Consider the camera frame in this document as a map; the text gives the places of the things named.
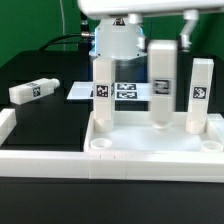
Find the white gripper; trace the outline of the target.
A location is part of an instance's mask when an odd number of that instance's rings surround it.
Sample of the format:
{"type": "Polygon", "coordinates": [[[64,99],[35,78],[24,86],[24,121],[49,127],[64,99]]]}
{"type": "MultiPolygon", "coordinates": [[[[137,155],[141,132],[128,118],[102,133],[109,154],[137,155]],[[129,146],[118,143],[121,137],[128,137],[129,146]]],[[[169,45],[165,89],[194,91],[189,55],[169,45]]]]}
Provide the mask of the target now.
{"type": "Polygon", "coordinates": [[[180,33],[181,48],[190,49],[190,36],[199,20],[199,13],[221,12],[224,0],[77,0],[79,9],[89,18],[97,20],[108,17],[128,16],[136,28],[140,50],[146,48],[142,30],[143,17],[183,14],[185,25],[180,33]]]}

